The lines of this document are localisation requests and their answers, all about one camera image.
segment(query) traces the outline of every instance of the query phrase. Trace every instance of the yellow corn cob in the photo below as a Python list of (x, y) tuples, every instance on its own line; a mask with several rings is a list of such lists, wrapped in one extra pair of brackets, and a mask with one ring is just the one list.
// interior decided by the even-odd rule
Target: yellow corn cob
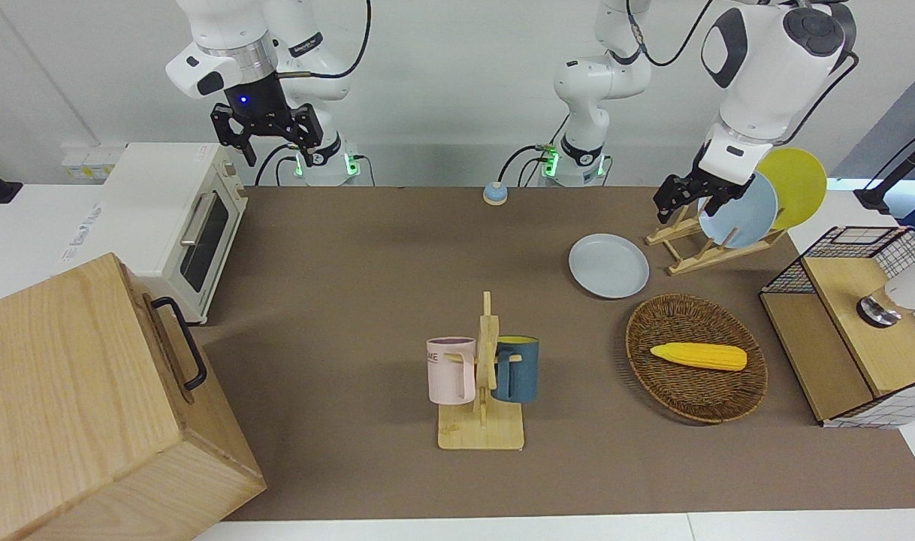
[(670, 342), (651, 349), (662, 359), (689, 367), (712, 370), (743, 370), (748, 365), (748, 353), (741, 347), (720, 346), (717, 343)]

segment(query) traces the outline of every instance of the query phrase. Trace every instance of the black metal handle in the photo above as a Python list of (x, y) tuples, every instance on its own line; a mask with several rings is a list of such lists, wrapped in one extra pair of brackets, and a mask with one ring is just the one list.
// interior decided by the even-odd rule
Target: black metal handle
[(197, 343), (194, 342), (194, 337), (190, 334), (190, 328), (187, 326), (187, 321), (184, 321), (183, 314), (180, 312), (180, 306), (177, 305), (177, 302), (169, 297), (156, 298), (154, 301), (151, 301), (151, 307), (155, 310), (165, 306), (170, 306), (174, 311), (174, 315), (177, 316), (180, 332), (183, 332), (183, 339), (187, 341), (187, 346), (190, 347), (190, 354), (194, 356), (194, 363), (197, 364), (197, 376), (191, 377), (187, 383), (183, 384), (184, 389), (193, 391), (197, 387), (200, 387), (201, 384), (204, 383), (204, 380), (207, 379), (207, 366), (204, 365), (204, 357), (201, 356), (200, 349), (197, 349)]

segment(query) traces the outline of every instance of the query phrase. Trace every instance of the oven door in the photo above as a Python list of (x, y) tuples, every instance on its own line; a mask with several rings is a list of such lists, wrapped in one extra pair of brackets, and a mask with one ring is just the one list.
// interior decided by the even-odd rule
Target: oven door
[(187, 321), (203, 321), (206, 316), (240, 222), (241, 212), (227, 186), (213, 169), (211, 175), (210, 182), (204, 183), (210, 189), (198, 196), (190, 222), (180, 238), (180, 257), (170, 277), (172, 287), (196, 307), (194, 316), (187, 314)]

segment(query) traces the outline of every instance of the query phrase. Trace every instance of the small wooden cabinet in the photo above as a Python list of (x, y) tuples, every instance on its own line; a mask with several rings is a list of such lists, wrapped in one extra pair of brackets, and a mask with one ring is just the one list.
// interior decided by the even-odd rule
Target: small wooden cabinet
[(159, 305), (112, 254), (0, 300), (0, 539), (192, 539), (265, 489)]
[(763, 292), (761, 301), (815, 419), (827, 427), (893, 428), (915, 420), (914, 316), (881, 329), (856, 312), (860, 298), (886, 283), (880, 264), (804, 257), (800, 265), (814, 292)]

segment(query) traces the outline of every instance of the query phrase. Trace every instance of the dark blue mug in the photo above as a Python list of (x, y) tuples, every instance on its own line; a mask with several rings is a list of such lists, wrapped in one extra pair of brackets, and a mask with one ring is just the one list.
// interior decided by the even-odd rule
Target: dark blue mug
[(499, 336), (496, 376), (491, 396), (505, 403), (530, 403), (537, 398), (537, 339)]

